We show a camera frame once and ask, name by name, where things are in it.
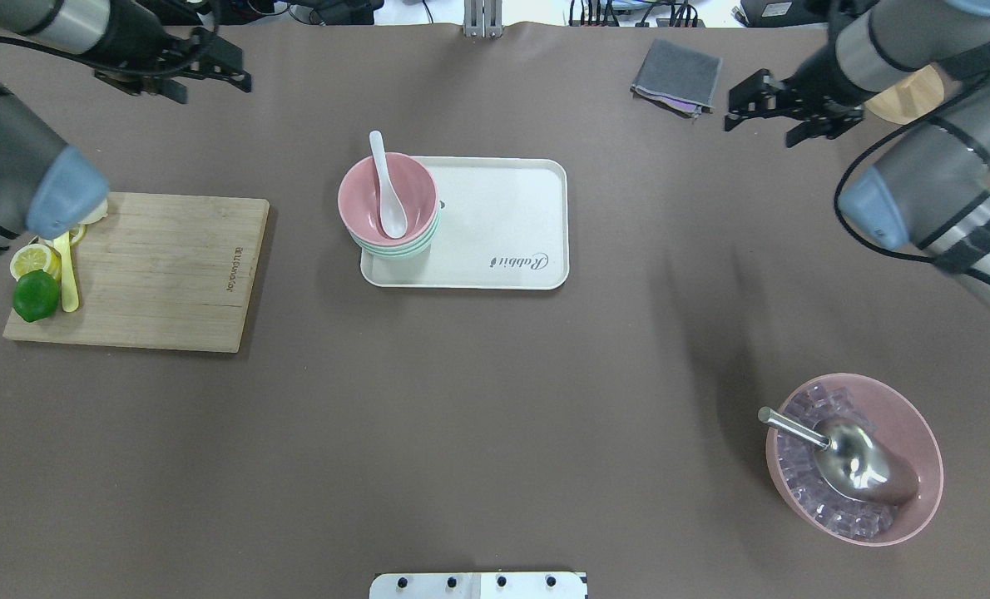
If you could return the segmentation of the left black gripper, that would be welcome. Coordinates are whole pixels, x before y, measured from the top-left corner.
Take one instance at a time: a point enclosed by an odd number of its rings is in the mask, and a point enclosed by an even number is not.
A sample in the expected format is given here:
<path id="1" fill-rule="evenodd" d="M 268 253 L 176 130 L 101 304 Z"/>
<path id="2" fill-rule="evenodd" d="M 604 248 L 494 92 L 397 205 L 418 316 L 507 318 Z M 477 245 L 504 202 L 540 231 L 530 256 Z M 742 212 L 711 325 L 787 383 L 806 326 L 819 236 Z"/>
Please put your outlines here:
<path id="1" fill-rule="evenodd" d="M 243 50 L 216 32 L 194 27 L 187 37 L 173 37 L 159 17 L 135 1 L 111 1 L 106 31 L 92 47 L 93 76 L 139 96 L 160 96 L 187 105 L 181 78 L 212 79 L 252 92 L 250 72 L 243 71 Z"/>

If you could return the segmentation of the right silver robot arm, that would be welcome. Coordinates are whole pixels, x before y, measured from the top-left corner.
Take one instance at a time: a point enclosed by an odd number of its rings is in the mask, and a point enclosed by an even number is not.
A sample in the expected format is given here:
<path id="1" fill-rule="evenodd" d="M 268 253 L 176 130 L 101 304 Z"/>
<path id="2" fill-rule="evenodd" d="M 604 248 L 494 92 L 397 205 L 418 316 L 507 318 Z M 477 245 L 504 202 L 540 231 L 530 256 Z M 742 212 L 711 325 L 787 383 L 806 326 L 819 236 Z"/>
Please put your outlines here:
<path id="1" fill-rule="evenodd" d="M 939 106 L 879 141 L 860 176 L 846 168 L 834 212 L 857 242 L 931 265 L 990 307 L 990 1 L 811 1 L 829 39 L 787 79 L 761 69 L 730 90 L 725 129 L 788 117 L 787 147 L 836 139 L 865 102 L 925 67 L 958 83 Z"/>

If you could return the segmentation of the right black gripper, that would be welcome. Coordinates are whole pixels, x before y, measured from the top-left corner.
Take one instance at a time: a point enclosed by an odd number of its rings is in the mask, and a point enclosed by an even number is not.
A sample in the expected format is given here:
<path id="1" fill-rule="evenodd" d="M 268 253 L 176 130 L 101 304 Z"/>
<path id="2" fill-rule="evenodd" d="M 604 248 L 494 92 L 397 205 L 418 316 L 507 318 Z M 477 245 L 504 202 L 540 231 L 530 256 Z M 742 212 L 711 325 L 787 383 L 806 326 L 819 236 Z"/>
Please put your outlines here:
<path id="1" fill-rule="evenodd" d="M 724 132 L 754 118 L 788 117 L 799 125 L 785 133 L 785 148 L 818 137 L 837 139 L 864 120 L 864 102 L 865 90 L 845 75 L 836 48 L 826 46 L 787 79 L 760 69 L 732 87 Z"/>

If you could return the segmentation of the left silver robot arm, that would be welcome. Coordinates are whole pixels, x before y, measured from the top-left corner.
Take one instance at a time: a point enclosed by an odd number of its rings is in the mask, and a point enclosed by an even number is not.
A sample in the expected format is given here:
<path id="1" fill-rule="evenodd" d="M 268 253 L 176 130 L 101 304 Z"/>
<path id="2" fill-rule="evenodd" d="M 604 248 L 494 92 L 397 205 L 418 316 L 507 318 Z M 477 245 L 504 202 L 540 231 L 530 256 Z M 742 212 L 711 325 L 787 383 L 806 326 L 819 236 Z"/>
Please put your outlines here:
<path id="1" fill-rule="evenodd" d="M 243 51 L 216 30 L 173 37 L 136 1 L 0 1 L 0 44 L 89 66 L 112 87 L 184 103 L 183 78 L 248 92 Z M 104 175 L 0 81 L 0 257 L 23 234 L 54 238 L 110 192 Z"/>

